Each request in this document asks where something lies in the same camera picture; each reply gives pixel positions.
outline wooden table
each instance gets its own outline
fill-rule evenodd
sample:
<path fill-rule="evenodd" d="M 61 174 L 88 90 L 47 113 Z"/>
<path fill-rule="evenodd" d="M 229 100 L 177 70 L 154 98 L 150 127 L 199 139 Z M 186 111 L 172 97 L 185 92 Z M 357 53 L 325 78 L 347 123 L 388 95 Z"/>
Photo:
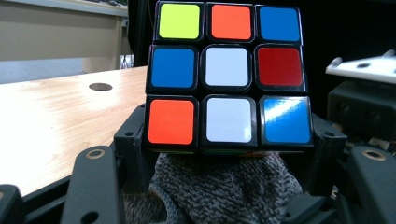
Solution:
<path fill-rule="evenodd" d="M 147 67 L 0 85 L 0 184 L 26 195 L 71 174 L 79 152 L 109 146 L 145 103 Z M 110 91 L 93 91 L 107 83 Z"/>

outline cube face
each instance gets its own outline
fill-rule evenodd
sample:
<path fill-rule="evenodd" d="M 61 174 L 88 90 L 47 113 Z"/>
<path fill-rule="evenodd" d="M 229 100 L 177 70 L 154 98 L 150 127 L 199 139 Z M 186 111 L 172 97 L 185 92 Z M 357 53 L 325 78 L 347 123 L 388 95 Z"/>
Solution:
<path fill-rule="evenodd" d="M 260 155 L 312 147 L 298 8 L 177 0 L 156 6 L 145 148 Z"/>
<path fill-rule="evenodd" d="M 251 56 L 242 46 L 208 46 L 201 66 L 201 81 L 208 90 L 239 92 L 251 84 Z"/>
<path fill-rule="evenodd" d="M 152 46 L 147 93 L 191 92 L 197 86 L 197 49 Z"/>
<path fill-rule="evenodd" d="M 256 147 L 256 106 L 246 96 L 209 95 L 202 102 L 203 147 Z"/>
<path fill-rule="evenodd" d="M 252 5 L 207 4 L 207 32 L 212 40 L 250 42 L 254 38 Z"/>
<path fill-rule="evenodd" d="M 264 42 L 301 42 L 300 16 L 295 8 L 256 7 L 258 36 Z"/>
<path fill-rule="evenodd" d="M 300 49 L 260 45 L 255 49 L 256 83 L 264 91 L 306 91 Z"/>
<path fill-rule="evenodd" d="M 260 101 L 262 146 L 312 145 L 307 97 L 264 96 Z"/>
<path fill-rule="evenodd" d="M 202 3 L 159 2 L 155 40 L 199 41 L 202 38 Z"/>
<path fill-rule="evenodd" d="M 150 95 L 147 99 L 145 144 L 151 149 L 197 149 L 198 102 L 190 96 Z"/>

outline blue sticker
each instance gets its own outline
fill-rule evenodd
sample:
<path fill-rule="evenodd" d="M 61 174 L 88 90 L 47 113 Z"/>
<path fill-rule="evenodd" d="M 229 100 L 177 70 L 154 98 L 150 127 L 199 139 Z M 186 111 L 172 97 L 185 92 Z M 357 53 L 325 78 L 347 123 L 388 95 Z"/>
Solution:
<path fill-rule="evenodd" d="M 276 41 L 300 40 L 300 25 L 297 11 L 293 8 L 260 8 L 262 38 Z"/>
<path fill-rule="evenodd" d="M 194 81 L 192 49 L 155 49 L 151 84 L 155 87 L 190 88 Z"/>
<path fill-rule="evenodd" d="M 305 144 L 311 139 L 310 119 L 306 100 L 266 99 L 264 134 L 268 142 Z"/>

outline hole in table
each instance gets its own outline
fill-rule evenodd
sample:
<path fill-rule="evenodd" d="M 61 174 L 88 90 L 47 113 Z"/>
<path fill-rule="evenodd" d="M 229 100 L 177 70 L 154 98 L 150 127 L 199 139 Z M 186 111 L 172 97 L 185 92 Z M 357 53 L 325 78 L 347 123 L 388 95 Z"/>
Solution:
<path fill-rule="evenodd" d="M 90 89 L 93 91 L 110 91 L 113 87 L 107 83 L 92 83 Z"/>

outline yellow sticker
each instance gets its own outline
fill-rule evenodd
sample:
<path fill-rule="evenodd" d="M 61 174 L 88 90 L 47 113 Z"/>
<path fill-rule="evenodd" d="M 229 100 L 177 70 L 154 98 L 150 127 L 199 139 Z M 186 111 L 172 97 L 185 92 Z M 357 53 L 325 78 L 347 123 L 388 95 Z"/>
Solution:
<path fill-rule="evenodd" d="M 199 36 L 200 8 L 188 4 L 163 4 L 160 37 L 196 39 Z"/>

